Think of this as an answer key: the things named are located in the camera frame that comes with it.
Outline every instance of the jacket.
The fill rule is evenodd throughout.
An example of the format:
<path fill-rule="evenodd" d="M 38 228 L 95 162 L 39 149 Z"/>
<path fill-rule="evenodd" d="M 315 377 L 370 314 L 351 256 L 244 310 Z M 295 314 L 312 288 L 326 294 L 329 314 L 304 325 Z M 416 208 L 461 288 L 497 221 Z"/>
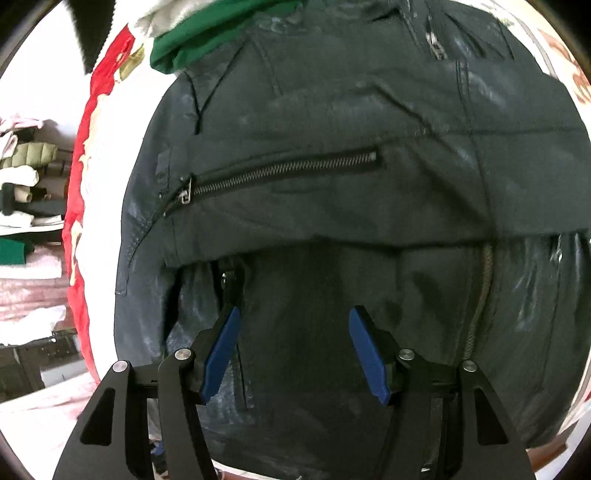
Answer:
<path fill-rule="evenodd" d="M 148 127 L 123 205 L 116 348 L 141 365 L 190 345 L 215 321 L 223 272 L 245 270 L 238 348 L 198 408 L 221 463 L 369 476 L 391 412 L 348 336 L 356 304 L 428 361 L 474 359 L 529 447 L 577 393 L 586 129 L 490 15 L 409 8 L 262 15 L 181 73 Z"/>

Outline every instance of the green cloth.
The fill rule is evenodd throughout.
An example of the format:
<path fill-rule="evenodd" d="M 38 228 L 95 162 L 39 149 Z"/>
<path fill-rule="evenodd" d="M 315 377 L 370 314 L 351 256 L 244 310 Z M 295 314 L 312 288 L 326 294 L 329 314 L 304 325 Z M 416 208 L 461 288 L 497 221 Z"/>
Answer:
<path fill-rule="evenodd" d="M 30 244 L 0 238 L 0 265 L 24 265 L 27 254 L 32 251 Z"/>
<path fill-rule="evenodd" d="M 150 66 L 162 73 L 181 70 L 236 38 L 257 12 L 286 17 L 300 4 L 300 0 L 215 0 L 154 40 Z"/>
<path fill-rule="evenodd" d="M 22 167 L 42 168 L 57 157 L 57 147 L 45 142 L 27 142 L 17 145 L 12 157 L 0 160 L 0 168 Z"/>

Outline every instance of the bolt head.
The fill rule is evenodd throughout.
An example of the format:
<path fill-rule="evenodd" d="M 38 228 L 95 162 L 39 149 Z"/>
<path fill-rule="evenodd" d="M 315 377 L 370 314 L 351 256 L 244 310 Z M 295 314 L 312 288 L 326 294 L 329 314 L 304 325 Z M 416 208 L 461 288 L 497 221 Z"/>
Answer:
<path fill-rule="evenodd" d="M 398 352 L 398 356 L 402 360 L 406 360 L 407 362 L 410 362 L 411 360 L 414 359 L 414 352 L 410 348 L 403 348 Z"/>
<path fill-rule="evenodd" d="M 191 350 L 188 348 L 181 348 L 174 353 L 174 357 L 177 360 L 186 360 L 187 358 L 191 358 Z"/>
<path fill-rule="evenodd" d="M 113 371 L 117 373 L 124 372 L 127 369 L 127 362 L 125 360 L 119 360 L 113 364 Z"/>
<path fill-rule="evenodd" d="M 466 360 L 464 363 L 462 363 L 462 368 L 466 372 L 470 372 L 470 373 L 474 373 L 476 370 L 478 370 L 478 366 L 472 360 Z"/>

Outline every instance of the zipper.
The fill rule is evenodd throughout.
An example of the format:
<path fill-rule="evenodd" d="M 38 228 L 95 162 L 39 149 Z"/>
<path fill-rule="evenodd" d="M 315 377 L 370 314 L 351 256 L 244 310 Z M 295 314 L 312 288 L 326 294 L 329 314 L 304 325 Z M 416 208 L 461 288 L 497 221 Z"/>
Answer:
<path fill-rule="evenodd" d="M 478 331 L 478 324 L 480 318 L 484 313 L 486 303 L 488 302 L 489 293 L 491 292 L 492 285 L 492 271 L 495 263 L 495 257 L 491 244 L 486 244 L 482 250 L 482 288 L 480 290 L 480 296 L 478 297 L 478 303 L 476 304 L 476 310 L 470 320 L 468 327 L 468 335 L 466 337 L 466 343 L 464 346 L 464 360 L 469 360 L 474 353 L 474 347 L 476 346 L 476 333 Z"/>
<path fill-rule="evenodd" d="M 325 171 L 343 170 L 377 163 L 377 152 L 370 151 L 341 157 L 282 162 L 204 184 L 196 184 L 193 181 L 193 177 L 190 176 L 187 184 L 183 186 L 178 195 L 165 207 L 163 216 L 166 217 L 171 211 L 182 205 L 188 205 L 197 197 L 223 193 L 225 190 L 244 187 L 260 180 L 272 180 L 292 174 L 323 173 Z"/>
<path fill-rule="evenodd" d="M 447 55 L 445 48 L 443 48 L 443 45 L 441 44 L 435 33 L 432 31 L 427 32 L 426 37 L 427 42 L 429 43 L 429 49 L 431 50 L 433 56 L 437 60 L 447 60 L 449 56 Z"/>

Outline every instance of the white cloth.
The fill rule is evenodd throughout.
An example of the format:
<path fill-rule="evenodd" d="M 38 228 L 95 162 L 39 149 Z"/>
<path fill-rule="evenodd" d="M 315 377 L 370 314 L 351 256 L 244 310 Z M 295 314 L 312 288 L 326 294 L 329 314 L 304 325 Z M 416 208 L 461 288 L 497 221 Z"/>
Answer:
<path fill-rule="evenodd" d="M 129 30 L 134 37 L 156 38 L 215 0 L 119 0 L 122 1 L 136 5 L 136 10 L 131 11 L 134 18 L 129 19 Z"/>
<path fill-rule="evenodd" d="M 25 343 L 52 336 L 58 322 L 66 319 L 66 306 L 33 310 L 16 322 L 0 322 L 0 343 L 3 345 L 25 345 Z"/>
<path fill-rule="evenodd" d="M 24 187 L 22 185 L 14 186 L 14 199 L 17 202 L 28 203 L 32 198 L 31 187 Z"/>
<path fill-rule="evenodd" d="M 34 218 L 33 215 L 24 212 L 14 212 L 12 215 L 0 213 L 0 226 L 28 228 L 31 226 Z"/>
<path fill-rule="evenodd" d="M 0 188 L 5 183 L 34 187 L 39 181 L 39 174 L 29 165 L 20 167 L 0 168 Z"/>
<path fill-rule="evenodd" d="M 9 132 L 0 137 L 0 158 L 12 157 L 17 148 L 18 137 Z"/>
<path fill-rule="evenodd" d="M 58 225 L 63 223 L 61 219 L 61 215 L 54 215 L 53 217 L 37 217 L 34 218 L 31 222 L 32 226 L 48 226 L 48 225 Z"/>
<path fill-rule="evenodd" d="M 116 0 L 111 31 L 103 44 L 95 68 L 124 26 L 129 27 L 129 31 L 138 40 L 138 45 L 141 45 L 148 38 L 155 38 L 172 30 L 213 1 L 215 0 Z"/>
<path fill-rule="evenodd" d="M 0 278 L 16 280 L 49 280 L 62 272 L 60 257 L 46 247 L 35 247 L 25 265 L 0 265 Z"/>
<path fill-rule="evenodd" d="M 95 135 L 85 145 L 87 171 L 80 184 L 85 209 L 74 254 L 85 282 L 90 344 L 101 377 L 118 360 L 113 339 L 114 292 L 125 189 L 148 123 L 176 79 L 150 68 L 152 41 L 144 48 L 145 60 L 101 100 Z"/>
<path fill-rule="evenodd" d="M 51 232 L 53 230 L 61 230 L 62 228 L 64 228 L 63 221 L 52 223 L 51 225 L 31 225 L 29 227 L 4 226 L 0 222 L 0 236 L 14 235 L 15 233 Z"/>
<path fill-rule="evenodd" d="M 52 479 L 76 420 L 95 389 L 91 374 L 85 373 L 0 404 L 2 434 L 32 478 Z"/>

